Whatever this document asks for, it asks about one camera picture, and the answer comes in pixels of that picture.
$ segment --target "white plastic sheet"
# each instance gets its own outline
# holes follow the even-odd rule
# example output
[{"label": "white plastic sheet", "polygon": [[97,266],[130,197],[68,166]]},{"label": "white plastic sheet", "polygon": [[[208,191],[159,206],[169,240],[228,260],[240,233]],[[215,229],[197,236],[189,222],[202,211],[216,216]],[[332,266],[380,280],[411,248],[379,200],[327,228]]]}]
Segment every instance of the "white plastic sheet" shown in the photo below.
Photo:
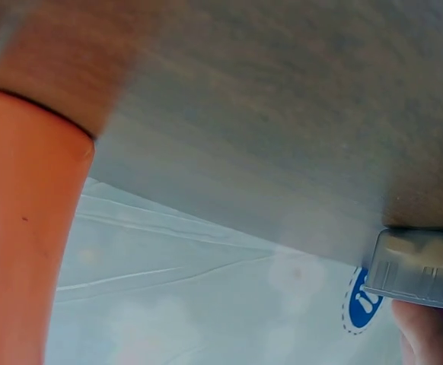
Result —
[{"label": "white plastic sheet", "polygon": [[89,179],[46,364],[398,365],[364,276]]}]

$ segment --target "wooden tabletop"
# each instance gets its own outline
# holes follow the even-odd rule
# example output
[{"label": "wooden tabletop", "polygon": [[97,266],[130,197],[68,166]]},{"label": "wooden tabletop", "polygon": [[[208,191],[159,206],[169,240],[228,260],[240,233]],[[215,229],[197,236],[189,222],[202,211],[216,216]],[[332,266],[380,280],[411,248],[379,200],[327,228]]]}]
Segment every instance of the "wooden tabletop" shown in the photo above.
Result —
[{"label": "wooden tabletop", "polygon": [[44,3],[6,79],[106,119],[94,178],[353,265],[443,227],[443,1]]}]

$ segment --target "hand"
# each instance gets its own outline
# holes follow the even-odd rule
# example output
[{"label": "hand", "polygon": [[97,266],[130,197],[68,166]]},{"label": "hand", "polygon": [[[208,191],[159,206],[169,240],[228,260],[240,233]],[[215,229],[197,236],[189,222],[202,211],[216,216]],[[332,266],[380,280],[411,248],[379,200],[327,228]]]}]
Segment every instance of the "hand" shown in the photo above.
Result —
[{"label": "hand", "polygon": [[394,300],[403,365],[443,365],[443,309]]}]

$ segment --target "crease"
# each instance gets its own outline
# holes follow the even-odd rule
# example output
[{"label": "crease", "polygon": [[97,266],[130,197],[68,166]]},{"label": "crease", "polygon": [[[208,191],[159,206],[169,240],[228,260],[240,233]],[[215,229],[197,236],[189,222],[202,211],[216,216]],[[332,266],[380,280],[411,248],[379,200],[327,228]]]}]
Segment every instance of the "crease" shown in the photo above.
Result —
[{"label": "crease", "polygon": [[143,276],[143,275],[159,274],[159,273],[162,273],[162,272],[169,272],[169,271],[173,271],[173,270],[179,270],[180,268],[184,268],[184,266],[180,266],[180,267],[177,267],[177,268],[163,268],[163,269],[160,269],[160,270],[136,272],[134,274],[126,274],[126,275],[115,276],[113,278],[89,281],[88,283],[81,283],[81,284],[74,284],[74,285],[63,285],[61,287],[57,287],[56,288],[56,292],[57,291],[76,290],[76,289],[81,289],[83,287],[90,287],[90,286],[93,286],[93,285],[105,284],[105,283],[109,283],[111,281],[118,281],[118,280],[122,280],[122,279],[136,278],[138,276]]},{"label": "crease", "polygon": [[174,361],[180,359],[183,356],[190,356],[193,354],[196,354],[198,352],[203,351],[206,348],[206,346],[195,346],[194,348],[189,348],[185,351],[180,352],[179,354],[174,355],[171,359],[167,360],[165,363],[163,363],[162,365],[170,365],[172,364]]},{"label": "crease", "polygon": [[214,240],[214,236],[211,236],[207,233],[204,233],[203,235],[211,237],[211,239],[202,239],[202,238],[195,238],[195,237],[191,237],[188,233],[185,233],[183,231],[180,230],[173,230],[171,228],[162,228],[159,226],[149,226],[149,227],[143,227],[140,226],[139,224],[136,223],[127,223],[121,220],[118,220],[116,218],[111,218],[111,217],[101,217],[95,214],[85,214],[85,213],[77,213],[76,217],[80,217],[80,218],[86,218],[86,219],[90,219],[92,221],[97,221],[97,222],[101,222],[101,223],[105,223],[105,224],[110,224],[110,225],[116,225],[116,226],[120,226],[123,228],[130,228],[130,229],[135,229],[135,230],[144,230],[145,232],[151,232],[151,233],[159,233],[159,234],[164,234],[165,236],[172,236],[172,237],[177,237],[177,238],[185,238],[188,240],[192,240],[192,241],[196,241],[199,243],[211,243],[213,245],[220,245],[220,246],[229,246],[229,247],[234,247],[237,249],[250,249],[250,250],[256,250],[256,251],[264,251],[264,252],[271,252],[273,251],[273,249],[264,249],[261,247],[253,247],[253,246],[239,246],[239,245],[235,245],[235,244],[231,244],[231,243],[223,243],[217,240]]},{"label": "crease", "polygon": [[79,297],[79,298],[75,298],[75,299],[66,299],[66,300],[56,300],[54,302],[54,304],[64,304],[64,303],[72,303],[72,302],[78,302],[78,301],[85,301],[85,300],[89,300],[89,299],[93,299],[93,298],[97,298],[97,297],[106,297],[106,296],[110,296],[110,295],[115,295],[119,292],[122,292],[123,294],[125,293],[131,293],[133,291],[144,291],[144,290],[148,290],[148,289],[152,289],[154,287],[164,287],[167,285],[172,285],[172,284],[179,284],[179,283],[183,283],[183,282],[187,282],[187,281],[192,281],[193,279],[199,279],[199,278],[204,278],[206,276],[210,276],[218,271],[223,271],[227,268],[231,268],[233,266],[239,266],[239,265],[243,265],[243,264],[251,264],[254,262],[261,262],[261,261],[265,261],[267,259],[272,259],[275,255],[268,255],[268,256],[263,256],[263,257],[258,257],[255,259],[249,259],[249,260],[240,260],[240,261],[236,261],[236,262],[230,262],[228,264],[224,264],[224,265],[220,265],[217,266],[216,268],[210,268],[209,270],[205,270],[202,271],[198,274],[194,274],[194,275],[190,275],[186,278],[181,278],[181,279],[176,279],[173,281],[168,281],[167,283],[160,283],[160,284],[152,284],[152,285],[148,285],[146,287],[134,287],[134,288],[130,288],[130,289],[120,289],[120,290],[113,290],[107,293],[99,293],[99,294],[95,294],[95,295],[90,295],[88,297],[84,296],[84,297]]}]

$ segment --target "blue circular label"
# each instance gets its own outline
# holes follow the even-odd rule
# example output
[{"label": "blue circular label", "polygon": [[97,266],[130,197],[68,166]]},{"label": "blue circular label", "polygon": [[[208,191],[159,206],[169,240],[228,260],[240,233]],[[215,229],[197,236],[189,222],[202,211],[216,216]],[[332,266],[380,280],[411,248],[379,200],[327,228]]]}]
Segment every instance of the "blue circular label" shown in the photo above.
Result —
[{"label": "blue circular label", "polygon": [[343,328],[354,335],[359,335],[367,329],[383,300],[378,295],[364,292],[367,273],[366,268],[355,269],[342,305]]}]

